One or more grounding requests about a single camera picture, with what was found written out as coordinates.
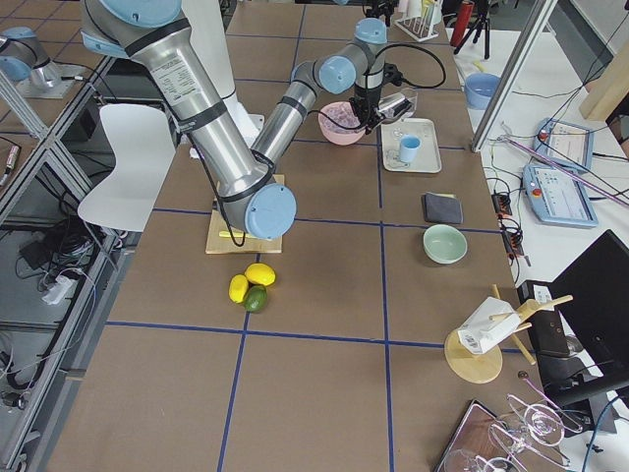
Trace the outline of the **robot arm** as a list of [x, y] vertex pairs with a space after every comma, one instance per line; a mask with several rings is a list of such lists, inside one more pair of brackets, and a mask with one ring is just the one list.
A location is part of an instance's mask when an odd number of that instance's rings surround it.
[[28, 27], [1, 32], [1, 71], [26, 98], [61, 99], [72, 86]]
[[216, 1], [84, 1], [84, 45], [143, 65], [200, 156], [225, 222], [260, 239], [284, 235], [294, 222], [293, 193], [274, 179], [323, 90], [354, 89], [373, 110], [383, 80], [387, 27], [358, 21], [338, 52], [298, 65], [259, 131], [235, 95], [225, 28]]

